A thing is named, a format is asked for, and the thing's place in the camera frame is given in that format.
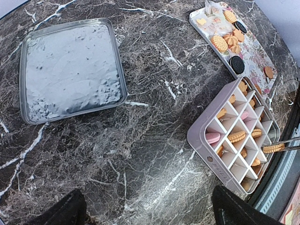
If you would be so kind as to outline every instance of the chocolate cookie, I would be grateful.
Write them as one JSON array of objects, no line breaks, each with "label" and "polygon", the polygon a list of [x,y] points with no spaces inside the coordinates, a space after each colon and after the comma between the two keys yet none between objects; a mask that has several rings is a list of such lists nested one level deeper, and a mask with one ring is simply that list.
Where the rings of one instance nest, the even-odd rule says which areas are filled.
[{"label": "chocolate cookie", "polygon": [[245,70],[245,64],[243,60],[237,55],[230,58],[229,65],[236,74],[242,74]]},{"label": "chocolate cookie", "polygon": [[243,34],[247,34],[246,28],[239,21],[235,22],[233,25],[235,26],[236,29],[242,31]]}]

